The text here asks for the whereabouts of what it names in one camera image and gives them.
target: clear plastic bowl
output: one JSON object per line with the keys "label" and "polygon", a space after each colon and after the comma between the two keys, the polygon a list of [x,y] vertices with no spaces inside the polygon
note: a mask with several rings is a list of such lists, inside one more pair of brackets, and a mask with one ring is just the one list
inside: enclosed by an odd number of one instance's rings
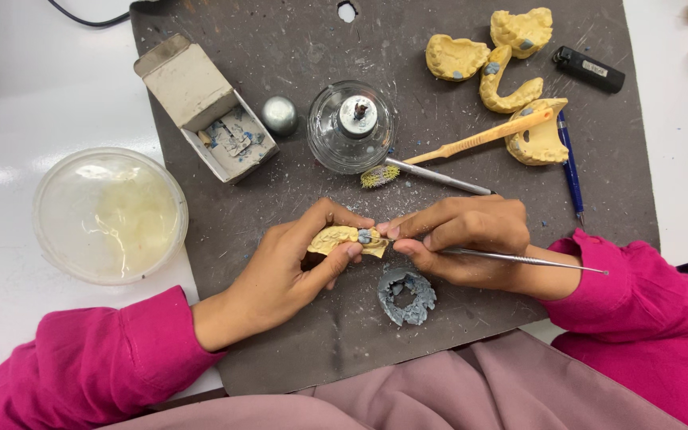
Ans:
{"label": "clear plastic bowl", "polygon": [[144,279],[177,255],[187,203],[160,164],[120,148],[79,151],[55,164],[33,197],[43,256],[97,285]]}

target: toothbrush bristles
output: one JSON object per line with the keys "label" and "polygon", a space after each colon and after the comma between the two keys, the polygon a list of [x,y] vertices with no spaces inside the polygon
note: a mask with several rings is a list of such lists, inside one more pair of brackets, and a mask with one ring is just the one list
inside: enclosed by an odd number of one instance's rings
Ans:
{"label": "toothbrush bristles", "polygon": [[363,188],[376,188],[394,181],[399,174],[400,168],[381,164],[360,175],[360,183]]}

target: person's left hand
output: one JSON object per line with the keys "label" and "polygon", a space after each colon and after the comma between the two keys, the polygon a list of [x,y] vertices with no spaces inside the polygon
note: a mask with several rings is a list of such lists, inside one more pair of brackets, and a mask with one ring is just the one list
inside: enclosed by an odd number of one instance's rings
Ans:
{"label": "person's left hand", "polygon": [[193,305],[196,338],[205,350],[219,350],[245,337],[277,327],[310,304],[349,262],[359,262],[362,245],[345,242],[311,270],[307,246],[333,224],[368,229],[370,218],[321,198],[299,220],[267,230],[251,261],[223,292]]}

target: pink shirt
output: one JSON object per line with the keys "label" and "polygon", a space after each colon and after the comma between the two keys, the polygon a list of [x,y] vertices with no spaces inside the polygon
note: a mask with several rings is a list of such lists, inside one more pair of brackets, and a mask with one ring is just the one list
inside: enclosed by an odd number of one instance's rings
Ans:
{"label": "pink shirt", "polygon": [[[688,276],[643,242],[617,248],[578,230],[551,249],[610,271],[584,272],[569,297],[543,303],[570,330],[553,346],[688,425]],[[179,287],[120,310],[53,312],[0,365],[0,428],[123,421],[185,389],[222,356],[198,345]]]}

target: lighter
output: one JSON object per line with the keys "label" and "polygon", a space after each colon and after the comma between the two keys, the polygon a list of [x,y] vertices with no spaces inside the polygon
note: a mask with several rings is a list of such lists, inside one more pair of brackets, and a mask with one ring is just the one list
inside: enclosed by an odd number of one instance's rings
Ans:
{"label": "lighter", "polygon": [[562,72],[609,93],[620,91],[625,82],[625,73],[565,46],[554,53],[553,62]]}

